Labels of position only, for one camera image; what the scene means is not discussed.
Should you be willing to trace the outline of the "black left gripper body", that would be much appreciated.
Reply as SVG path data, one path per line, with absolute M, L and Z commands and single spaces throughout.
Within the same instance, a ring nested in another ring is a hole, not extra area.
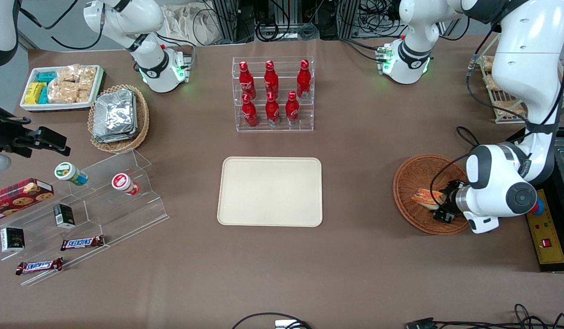
M 465 182 L 461 180 L 453 180 L 448 183 L 446 187 L 449 188 L 449 195 L 437 198 L 437 205 L 442 206 L 447 211 L 447 214 L 435 214 L 435 220 L 442 223 L 452 223 L 455 218 L 465 218 L 456 204 L 456 195 L 465 186 Z

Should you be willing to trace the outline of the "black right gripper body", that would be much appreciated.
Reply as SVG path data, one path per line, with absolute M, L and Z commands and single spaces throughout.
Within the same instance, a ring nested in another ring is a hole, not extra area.
M 26 127 L 28 118 L 18 118 L 0 107 L 0 152 L 31 158 L 36 131 Z

